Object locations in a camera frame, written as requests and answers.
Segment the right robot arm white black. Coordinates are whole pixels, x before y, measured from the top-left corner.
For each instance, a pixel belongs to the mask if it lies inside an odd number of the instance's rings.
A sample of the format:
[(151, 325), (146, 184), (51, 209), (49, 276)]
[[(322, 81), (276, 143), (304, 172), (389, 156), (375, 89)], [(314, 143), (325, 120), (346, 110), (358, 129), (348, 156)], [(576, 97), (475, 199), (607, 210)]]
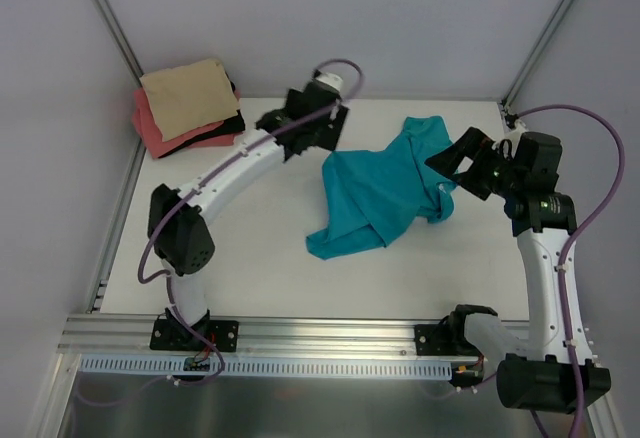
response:
[(556, 191), (561, 141), (518, 132), (494, 142), (471, 127), (425, 164), (474, 196), (505, 202), (525, 270), (528, 338), (510, 332), (490, 307), (459, 304), (427, 343), (456, 353), (476, 350), (495, 367), (506, 408), (577, 414), (611, 388), (608, 369), (593, 361), (578, 303), (572, 199)]

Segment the teal t shirt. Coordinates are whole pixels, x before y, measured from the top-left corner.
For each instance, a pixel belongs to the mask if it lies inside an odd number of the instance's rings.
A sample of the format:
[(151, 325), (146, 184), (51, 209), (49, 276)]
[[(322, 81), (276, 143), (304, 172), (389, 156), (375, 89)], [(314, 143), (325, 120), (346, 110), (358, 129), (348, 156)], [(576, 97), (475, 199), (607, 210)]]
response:
[(425, 161), (451, 144), (442, 117), (408, 117), (382, 151), (331, 153), (322, 166), (328, 221), (306, 237), (307, 251), (329, 260), (387, 247), (417, 218), (447, 220), (456, 185)]

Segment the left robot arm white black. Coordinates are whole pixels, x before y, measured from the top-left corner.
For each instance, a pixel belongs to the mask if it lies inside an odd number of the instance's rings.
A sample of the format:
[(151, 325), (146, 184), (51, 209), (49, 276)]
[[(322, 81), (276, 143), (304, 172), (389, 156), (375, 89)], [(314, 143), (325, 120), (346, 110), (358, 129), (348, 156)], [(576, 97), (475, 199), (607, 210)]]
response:
[(209, 230), (223, 208), (249, 185), (311, 147), (332, 151), (346, 121), (342, 78), (315, 71), (303, 90), (288, 91), (284, 105), (265, 113), (223, 161), (179, 188), (151, 194), (148, 242), (138, 268), (155, 254), (163, 265), (169, 304), (164, 340), (183, 349), (210, 346), (210, 312), (203, 269), (215, 253)]

